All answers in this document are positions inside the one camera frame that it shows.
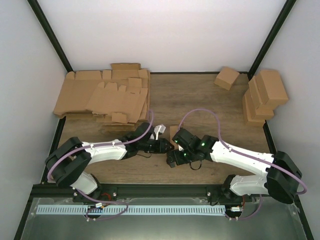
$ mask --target wood surface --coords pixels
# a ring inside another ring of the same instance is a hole
[[[221,136],[227,143],[268,153],[263,128],[244,125],[242,97],[249,87],[247,75],[240,74],[229,91],[215,85],[215,77],[216,74],[152,74],[150,108],[154,111],[153,125],[164,124],[167,130],[162,137],[169,139],[170,126],[178,125],[188,111],[206,108],[218,115]],[[217,122],[207,112],[192,113],[184,127],[199,138],[218,135]],[[123,134],[125,132],[108,132],[105,126],[92,120],[67,119],[60,144],[75,136],[94,143],[111,141]],[[199,162],[192,166],[197,168]],[[97,162],[85,171],[94,174],[101,183],[123,184],[221,184],[229,174],[250,175],[240,168],[209,161],[203,161],[202,168],[197,171],[190,169],[188,164],[170,168],[165,154]]]

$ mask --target black metal frame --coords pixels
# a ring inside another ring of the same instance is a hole
[[[34,14],[38,18],[40,24],[42,25],[45,33],[47,34],[49,40],[51,41],[55,51],[60,57],[67,72],[73,71],[58,39],[56,38],[50,24],[42,11],[37,0],[28,0]],[[269,47],[271,46],[273,40],[275,39],[277,33],[279,32],[281,26],[285,22],[288,14],[290,13],[292,7],[294,6],[296,0],[287,0],[278,15],[272,29],[270,30],[262,48],[260,49],[257,57],[255,58],[252,67],[249,72],[243,71],[241,73],[247,74],[249,80],[253,77],[257,71],[260,63],[262,62],[264,56],[266,55]],[[218,72],[152,72],[151,74],[217,74]],[[64,124],[66,119],[60,119],[58,126],[54,135],[52,146],[50,149],[50,154],[58,148],[58,144],[63,132]],[[265,122],[263,126],[266,141],[269,147],[270,153],[276,152],[276,146],[272,139],[268,123]],[[21,239],[23,234],[24,226],[31,208],[33,198],[72,198],[74,191],[69,188],[58,188],[55,184],[47,183],[48,171],[44,171],[41,184],[36,184],[33,186],[29,199],[27,201],[25,210],[23,212],[20,224],[16,231],[15,240]],[[215,200],[215,195],[210,198],[207,196],[208,191],[215,192],[215,188],[219,188],[219,185],[198,185],[198,184],[188,184],[188,185],[175,185],[175,184],[157,184],[157,185],[143,185],[143,184],[109,184],[108,186],[117,189],[118,197],[194,197],[194,198],[207,198],[210,202]],[[300,209],[299,217],[302,222],[304,232],[308,240],[313,240],[313,235],[310,230],[307,218],[305,216],[303,207],[301,205],[298,196],[295,198],[295,204]]]

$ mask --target robotic arm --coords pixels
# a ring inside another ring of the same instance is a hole
[[[77,137],[72,137],[46,159],[46,167],[50,170],[64,155],[77,148],[85,147],[71,155],[73,160],[68,157],[57,165],[52,172],[52,177],[59,187],[70,186],[94,199],[99,199],[100,183],[93,175],[84,172],[87,165],[107,160],[128,159],[135,156],[138,151],[166,154],[166,163],[171,168],[207,160],[233,165],[253,173],[254,175],[251,176],[229,175],[226,178],[221,191],[229,199],[262,194],[270,195],[286,204],[294,201],[299,185],[296,180],[268,164],[234,153],[230,148],[278,165],[301,179],[301,172],[286,153],[281,151],[275,155],[259,153],[230,144],[227,144],[229,148],[226,148],[216,137],[205,135],[199,139],[184,128],[181,128],[172,138],[179,146],[179,149],[174,150],[174,146],[167,139],[159,137],[166,129],[164,125],[151,127],[148,133],[138,141],[121,144],[138,138],[148,127],[149,123],[142,123],[136,131],[110,142],[81,142]]]

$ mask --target white wall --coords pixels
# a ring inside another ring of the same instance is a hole
[[[39,0],[75,70],[248,71],[285,0]]]
[[[44,170],[65,69],[28,2],[0,2],[0,239],[11,240]]]
[[[315,239],[320,239],[319,23],[320,1],[297,1],[261,64],[280,71],[290,98],[268,124],[277,149],[302,171],[308,192],[301,202]]]

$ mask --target wooden tabletop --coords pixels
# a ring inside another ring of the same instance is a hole
[[[214,84],[215,74],[152,74],[150,108],[154,123],[167,127],[161,136],[169,139],[169,127],[178,125],[192,109],[206,108],[215,112],[221,122],[221,136],[229,144],[248,150],[268,153],[262,127],[244,125],[242,97],[248,86],[246,74],[240,74],[235,85],[227,91]],[[217,122],[207,112],[194,112],[184,122],[194,135],[217,137]],[[84,142],[106,142],[121,137],[125,132],[108,132],[101,123],[92,120],[67,119],[60,144],[71,137]],[[189,165],[170,168],[165,154],[150,158],[135,156],[125,160],[108,160],[89,165],[87,173],[94,174],[101,183],[126,184],[221,184],[230,174],[250,173],[223,163],[203,161],[201,169],[194,171]]]

